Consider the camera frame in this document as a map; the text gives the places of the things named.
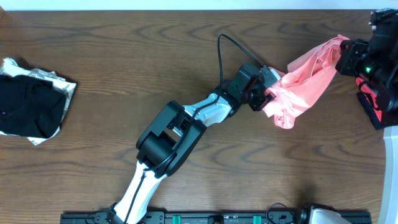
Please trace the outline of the pink printed shirt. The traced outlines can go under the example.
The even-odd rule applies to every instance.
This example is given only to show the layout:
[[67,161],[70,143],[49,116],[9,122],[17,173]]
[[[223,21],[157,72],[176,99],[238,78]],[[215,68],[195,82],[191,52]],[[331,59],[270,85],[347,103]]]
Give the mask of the pink printed shirt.
[[344,40],[348,38],[338,35],[290,62],[287,73],[277,71],[280,80],[266,90],[274,99],[263,109],[276,126],[293,128],[295,119],[321,97],[336,74]]

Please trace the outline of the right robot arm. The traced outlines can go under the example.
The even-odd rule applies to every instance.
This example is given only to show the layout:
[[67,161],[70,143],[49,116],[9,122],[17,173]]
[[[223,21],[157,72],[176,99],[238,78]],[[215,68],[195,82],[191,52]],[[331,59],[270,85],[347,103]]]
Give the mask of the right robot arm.
[[357,95],[376,129],[384,131],[386,168],[379,223],[397,223],[397,10],[371,12],[370,40],[344,40],[336,70],[362,79]]

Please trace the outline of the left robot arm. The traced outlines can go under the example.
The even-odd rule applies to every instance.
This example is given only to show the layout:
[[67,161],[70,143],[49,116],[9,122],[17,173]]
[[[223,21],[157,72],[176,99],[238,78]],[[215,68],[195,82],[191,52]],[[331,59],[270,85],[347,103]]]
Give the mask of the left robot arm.
[[232,117],[242,105],[262,110],[273,99],[266,90],[279,80],[274,69],[245,63],[230,82],[221,82],[203,101],[167,103],[137,140],[134,177],[103,221],[138,223],[160,183],[182,166],[207,128]]

